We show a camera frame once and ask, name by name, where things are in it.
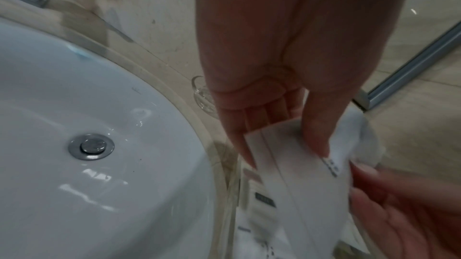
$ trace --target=sink rim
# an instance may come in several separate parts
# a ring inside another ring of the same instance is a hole
[[[130,60],[129,58],[119,54],[115,50],[100,44],[72,29],[61,27],[61,32],[56,34],[56,31],[53,29],[46,29],[47,23],[34,23],[33,21],[28,21],[26,23],[26,19],[24,17],[20,17],[20,20],[24,20],[23,23],[17,21],[17,19],[6,18],[5,15],[0,15],[0,23],[4,23],[5,25],[14,25],[19,27],[27,27],[30,29],[35,30],[36,33],[42,33],[47,37],[57,38],[60,41],[64,41],[71,46],[75,46],[77,49],[83,49],[89,54],[95,54],[99,57],[105,58],[121,68],[128,71],[128,73],[135,75],[136,77],[140,78],[148,85],[153,87],[157,90],[160,94],[162,94],[166,99],[168,99],[174,107],[184,116],[187,122],[195,131],[195,134],[198,136],[202,146],[208,156],[208,159],[211,163],[211,170],[213,173],[213,178],[215,182],[216,188],[216,206],[215,206],[215,222],[214,222],[214,230],[213,230],[213,240],[211,244],[211,249],[209,251],[208,258],[214,258],[217,252],[217,246],[220,238],[220,231],[222,225],[222,218],[224,213],[223,206],[225,205],[226,201],[226,194],[227,188],[224,180],[224,172],[221,167],[218,167],[220,164],[220,158],[218,154],[218,150],[214,145],[213,139],[211,138],[210,133],[203,125],[202,121],[196,115],[194,110],[182,99],[172,88],[170,88],[167,84],[162,82],[158,77],[156,77],[153,73],[149,72],[143,66],[139,65],[138,63]]]

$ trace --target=sink basin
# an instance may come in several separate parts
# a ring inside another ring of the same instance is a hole
[[[113,141],[100,160],[76,137]],[[161,93],[73,44],[0,21],[0,258],[204,259],[216,189]]]

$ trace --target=metal frame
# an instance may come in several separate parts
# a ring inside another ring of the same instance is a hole
[[[364,111],[372,109],[459,45],[461,22],[429,44],[370,92],[360,90],[354,97],[354,103]]]

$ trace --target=chrome drain stopper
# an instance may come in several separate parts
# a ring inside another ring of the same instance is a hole
[[[76,137],[70,142],[69,153],[79,160],[99,160],[114,150],[114,142],[107,136],[88,134]]]

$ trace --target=marble countertop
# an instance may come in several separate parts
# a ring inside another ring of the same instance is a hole
[[[221,164],[228,150],[227,137],[219,121],[196,105],[190,81],[73,0],[49,0],[44,9],[19,0],[0,0],[0,17],[62,38],[107,58],[150,84],[185,116],[208,153],[215,177],[218,215],[215,217],[210,258],[216,258],[227,193]]]

